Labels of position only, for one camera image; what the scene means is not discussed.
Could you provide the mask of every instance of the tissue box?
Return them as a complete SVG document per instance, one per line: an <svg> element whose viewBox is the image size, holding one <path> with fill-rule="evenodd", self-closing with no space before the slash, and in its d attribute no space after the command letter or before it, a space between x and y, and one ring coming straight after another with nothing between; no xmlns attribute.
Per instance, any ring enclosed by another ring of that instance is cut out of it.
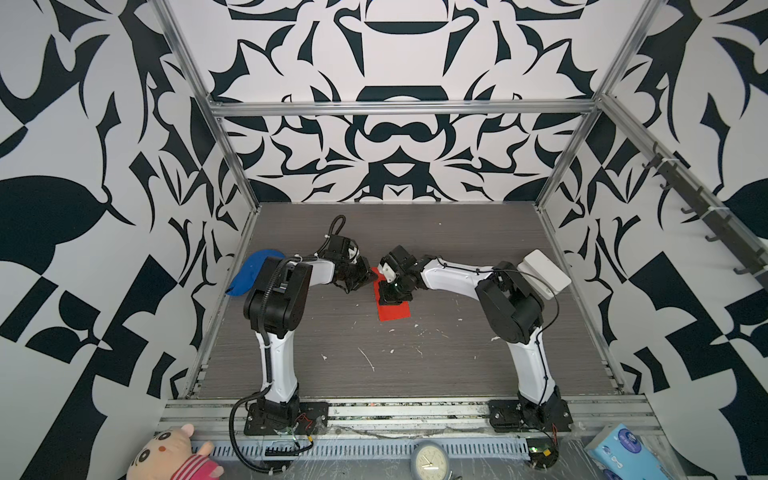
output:
<svg viewBox="0 0 768 480"><path fill-rule="evenodd" d="M623 423L605 427L584 450L609 480L674 480Z"/></svg>

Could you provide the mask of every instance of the black cable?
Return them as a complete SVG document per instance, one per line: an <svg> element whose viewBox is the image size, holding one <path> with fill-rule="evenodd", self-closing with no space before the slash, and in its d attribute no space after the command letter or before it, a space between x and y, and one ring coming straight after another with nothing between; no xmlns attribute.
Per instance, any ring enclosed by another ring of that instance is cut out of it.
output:
<svg viewBox="0 0 768 480"><path fill-rule="evenodd" d="M245 458L245 455L240 451L240 447L237 446L237 439L235 439L235 412L237 409L243 405L246 402L251 402L253 400L259 399L267 394L267 392L270 391L272 388L271 385L266 386L264 390L261 392L254 393L252 395L248 395L247 397L243 397L240 400L237 400L235 404L232 406L232 409L230 410L230 421L229 421L229 430L230 430L230 444L232 445L232 449L235 452L235 456L237 457L240 462L248 467L249 469L253 470L254 472L259 473L266 473L268 475L272 475L275 473L283 473L285 472L285 467L283 467L283 470L275 470L274 468L266 468L266 467L260 467L258 465L254 465L253 463L248 460L248 458Z"/></svg>
<svg viewBox="0 0 768 480"><path fill-rule="evenodd" d="M277 449L265 449L264 450L265 451L265 455L269 455L270 452L274 452L275 456L283 457L283 456L294 456L294 455L298 455L300 453L307 452L307 451L311 450L313 446L315 446L315 441L312 440L312 436L308 435L307 437L310 440L310 444L309 445L306 445L306 446L303 446L303 447L299 447L296 450L289 450L288 452L282 452L282 451L277 450Z"/></svg>
<svg viewBox="0 0 768 480"><path fill-rule="evenodd" d="M538 331L538 333L536 333L536 338L534 339L535 344L536 344L536 349L538 350L538 358L541 359L541 366L544 368L544 389L541 391L541 398L538 400L538 404L536 405L536 408L540 408L541 407L541 403L544 401L544 395L547 392L547 384L549 382L549 375L548 375L548 371L547 371L547 363L544 361L544 354L541 353L541 341L539 340L539 338L541 337L541 334L546 329L551 327L552 324L560 316L560 300L558 300L557 296L554 294L554 289L552 289L552 287L549 285L549 283L545 282L542 278L533 275L532 273L521 272L520 270L515 270L515 269L511 269L511 268L508 268L508 269L492 269L492 270L480 270L479 268L476 268L476 269L472 270L472 269L464 268L464 267L461 267L461 266L448 265L447 263L443 263L440 260L441 260L440 258L437 258L437 263L439 263L440 266L442 266L443 268L451 267L451 268L456 268L457 270L464 270L465 272L476 273L478 275L480 273L495 273L495 272L516 272L516 273L521 273L523 275L528 275L528 276L530 276L532 278L535 278L539 282L543 283L544 286L549 288L549 290L552 292L552 298L554 298L554 304L556 305L556 310L555 310L555 313L554 313L554 318L552 319L552 321L550 323L548 323L546 326L543 326Z"/></svg>
<svg viewBox="0 0 768 480"><path fill-rule="evenodd" d="M272 296L272 292L275 288L275 285L280 279L280 276L283 272L283 268L291 260L293 259L283 258L275 267L275 270L272 272L272 276L270 277L270 281L266 285L266 290L264 291L264 296L261 299L261 306L259 308L259 314L257 316L257 329L259 330L259 334L261 335L261 338L264 342L264 371L266 372L266 383L267 383L266 388L260 392L254 393L252 395L248 395L246 397L243 397L240 400L237 400L237 402L235 402L234 406L232 407L232 410L230 410L230 421L229 421L230 444L232 444L232 448L235 452L235 456L237 457L238 460L240 460L240 462L243 463L243 465L245 465L249 469L255 472L267 473L270 475L275 473L282 473L285 471L286 467L284 467L283 470L274 470L274 468L264 468L258 465L254 465L247 458L245 458L245 455L243 455L243 453L240 451L240 447L237 446L237 440L235 439L234 422L235 422L235 412L241 405L243 405L244 403L247 405L248 402L252 402L253 400L264 397L272 388L273 377L272 377L272 355L270 353L270 337L266 331L264 319L266 316L266 306L269 303L269 300L270 300L270 297ZM314 446L314 442L310 439L310 444L307 447L294 450L293 452L287 452L286 454L293 455L295 453L296 455L298 455L301 452L306 452L307 450L311 449L313 446Z"/></svg>
<svg viewBox="0 0 768 480"><path fill-rule="evenodd" d="M334 233L333 232L333 227L336 225L336 222L338 222L339 220L341 220L341 225L339 225L339 228L337 228L336 232ZM328 227L328 234L326 235L326 240L323 242L323 245L321 245L319 249L315 250L315 253L313 253L311 255L307 255L307 256L308 257L314 257L318 253L322 252L323 249L328 245L328 242L330 242L330 236L331 235L338 235L339 233L341 233L341 229L344 228L344 224L345 223L346 223L346 217L344 215L336 215L336 217L331 222L330 227Z"/></svg>
<svg viewBox="0 0 768 480"><path fill-rule="evenodd" d="M548 434L547 432L545 432L544 430L540 429L539 427L530 427L530 426L528 426L528 425L526 425L526 427L528 427L528 428L530 428L530 429L536 429L536 430L538 430L539 432L541 432L541 433L543 433L544 435L546 435L546 436L547 436L547 438L549 439L549 443L550 443L550 445L552 445L552 448L553 448L553 449L554 449L556 452L559 452L559 451L560 451L560 449L559 449L559 447L558 447L558 444L557 444L557 443L555 443L555 441L552 439L552 437L551 437L551 436L549 436L549 434Z"/></svg>

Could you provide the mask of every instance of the hook rack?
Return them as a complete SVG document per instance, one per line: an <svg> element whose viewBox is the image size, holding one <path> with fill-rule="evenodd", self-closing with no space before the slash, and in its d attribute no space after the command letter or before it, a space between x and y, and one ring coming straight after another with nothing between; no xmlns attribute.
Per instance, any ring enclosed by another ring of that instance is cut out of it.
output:
<svg viewBox="0 0 768 480"><path fill-rule="evenodd" d="M728 250L741 262L741 268L734 268L736 275L751 274L764 289L768 290L768 254L763 243L728 207L712 194L678 159L655 156L643 167L655 168L665 179L662 190L674 189L688 205L681 208L684 214L696 214L712 230L706 235L708 242L723 242Z"/></svg>

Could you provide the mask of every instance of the red cloth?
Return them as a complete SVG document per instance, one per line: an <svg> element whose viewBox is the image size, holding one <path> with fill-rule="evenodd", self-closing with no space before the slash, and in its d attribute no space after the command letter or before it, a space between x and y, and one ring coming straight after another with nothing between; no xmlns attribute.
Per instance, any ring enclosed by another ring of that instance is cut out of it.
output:
<svg viewBox="0 0 768 480"><path fill-rule="evenodd" d="M373 267L371 270L379 276L379 280L386 280L386 278L379 273L378 268ZM379 321L388 322L390 320L409 318L411 316L411 307L408 306L408 302L403 302L399 305L379 305L379 280L373 284L373 294L376 297L376 308L379 309Z"/></svg>
<svg viewBox="0 0 768 480"><path fill-rule="evenodd" d="M202 455L192 455L170 477L170 480L204 480L211 478L210 473L219 466L213 460Z"/></svg>

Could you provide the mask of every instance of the pink striped shirt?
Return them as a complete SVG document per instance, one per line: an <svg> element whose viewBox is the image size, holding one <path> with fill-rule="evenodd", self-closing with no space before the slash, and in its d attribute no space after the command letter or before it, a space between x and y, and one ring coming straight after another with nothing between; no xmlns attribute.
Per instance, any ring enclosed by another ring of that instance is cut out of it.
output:
<svg viewBox="0 0 768 480"><path fill-rule="evenodd" d="M210 478L210 473L219 466L213 460L202 455L192 455L170 477L170 480L198 480Z"/></svg>

